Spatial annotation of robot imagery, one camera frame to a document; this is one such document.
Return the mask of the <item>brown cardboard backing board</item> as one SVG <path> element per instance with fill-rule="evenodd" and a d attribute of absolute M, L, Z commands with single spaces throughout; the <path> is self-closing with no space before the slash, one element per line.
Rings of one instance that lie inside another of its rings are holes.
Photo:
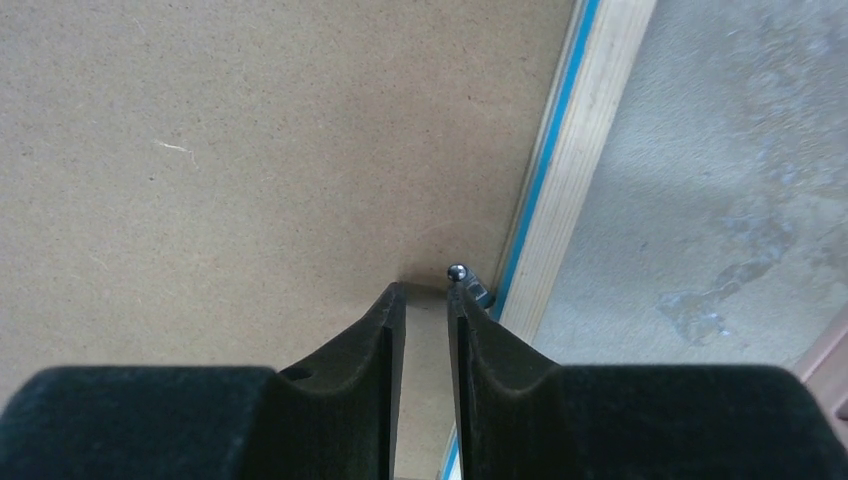
<path fill-rule="evenodd" d="M 395 473 L 453 424 L 447 268 L 497 282 L 572 1 L 5 1 L 1 399 L 285 368 L 392 282 Z"/>

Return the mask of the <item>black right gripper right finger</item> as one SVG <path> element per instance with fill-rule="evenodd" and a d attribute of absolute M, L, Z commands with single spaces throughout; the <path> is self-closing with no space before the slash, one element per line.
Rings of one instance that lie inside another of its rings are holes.
<path fill-rule="evenodd" d="M 768 365 L 561 365 L 448 291 L 466 479 L 843 479 L 811 393 Z"/>

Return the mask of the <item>blue wooden picture frame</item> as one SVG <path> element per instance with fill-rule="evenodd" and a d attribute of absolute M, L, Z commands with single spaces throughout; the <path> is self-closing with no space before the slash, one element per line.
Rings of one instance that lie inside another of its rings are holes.
<path fill-rule="evenodd" d="M 493 315 L 532 343 L 655 10 L 575 2 L 496 275 Z"/>

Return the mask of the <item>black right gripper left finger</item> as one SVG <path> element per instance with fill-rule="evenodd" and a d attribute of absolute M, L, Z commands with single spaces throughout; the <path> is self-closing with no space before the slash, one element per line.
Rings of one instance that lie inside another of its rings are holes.
<path fill-rule="evenodd" d="M 64 366 L 1 416 L 5 479 L 389 479 L 406 295 L 282 369 Z"/>

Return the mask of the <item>metal frame retaining clip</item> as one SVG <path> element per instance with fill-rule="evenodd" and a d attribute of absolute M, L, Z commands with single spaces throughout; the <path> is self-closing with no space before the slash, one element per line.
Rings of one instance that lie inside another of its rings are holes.
<path fill-rule="evenodd" d="M 447 277 L 451 282 L 463 285 L 481 308 L 489 309 L 494 305 L 494 294 L 484 285 L 476 273 L 465 264 L 455 263 L 450 265 L 447 269 Z"/>

